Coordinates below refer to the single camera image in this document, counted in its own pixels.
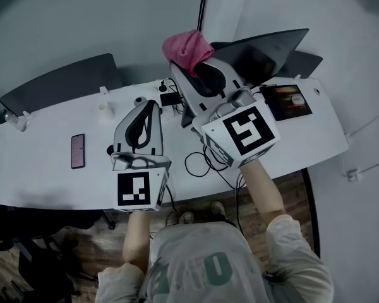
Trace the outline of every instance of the chair leg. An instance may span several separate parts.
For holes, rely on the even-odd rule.
[[[59,245],[59,243],[53,237],[48,237],[47,239],[49,240],[48,244],[50,244],[51,242],[53,242],[53,244],[55,245],[56,250],[58,250],[60,253],[62,252],[61,245]]]
[[[109,230],[115,229],[115,226],[116,226],[115,221],[110,221],[104,210],[102,210],[102,218],[104,219],[105,223],[108,225]]]
[[[14,291],[17,293],[19,299],[23,299],[25,297],[23,291],[18,287],[18,285],[12,280],[11,286],[14,289]]]

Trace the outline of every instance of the sneaker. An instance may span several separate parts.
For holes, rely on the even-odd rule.
[[[178,224],[189,225],[191,223],[194,223],[194,213],[187,211],[179,217]]]
[[[225,207],[219,201],[213,201],[211,205],[213,215],[223,215],[226,217]]]

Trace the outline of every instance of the pink towel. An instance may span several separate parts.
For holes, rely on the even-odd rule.
[[[214,49],[198,30],[179,33],[163,43],[163,53],[169,62],[173,61],[186,69],[195,78],[194,67],[214,53]]]

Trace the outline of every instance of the white desk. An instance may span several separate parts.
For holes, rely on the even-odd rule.
[[[292,80],[285,78],[268,82],[290,83]],[[277,122],[281,140],[260,159],[272,178],[309,167],[348,149],[340,122],[319,82],[308,79],[297,84],[313,114]],[[117,179],[107,147],[113,144],[115,128],[134,107],[136,97],[160,101],[159,85],[160,81],[155,81],[111,91],[109,98],[116,114],[110,124],[100,124],[97,119],[95,106],[99,94],[96,94],[34,112],[24,133],[7,123],[0,125],[0,204],[75,210],[114,207]],[[202,178],[187,173],[185,157],[193,151],[201,152],[202,144],[190,127],[183,129],[180,123],[181,116],[177,114],[162,123],[164,155],[172,161],[169,185],[174,200],[230,190],[216,172],[210,171]],[[81,133],[86,137],[86,167],[72,170],[70,140]],[[195,174],[207,170],[201,155],[193,155],[187,164]],[[234,185],[238,170],[227,169],[222,175]],[[169,201],[169,197],[165,196],[164,201]]]

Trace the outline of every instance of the human arm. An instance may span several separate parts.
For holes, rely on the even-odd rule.
[[[133,212],[122,249],[124,264],[99,273],[96,303],[136,302],[148,268],[150,217],[147,212]]]
[[[240,171],[251,198],[267,225],[275,217],[285,214],[282,196],[258,159],[242,166]]]
[[[300,224],[286,215],[282,196],[259,160],[241,167],[250,195],[267,227],[268,271],[290,284],[306,302],[331,302],[330,272],[302,236]],[[283,290],[273,286],[273,292]]]
[[[122,260],[145,274],[149,263],[150,217],[147,212],[132,212],[122,249]]]

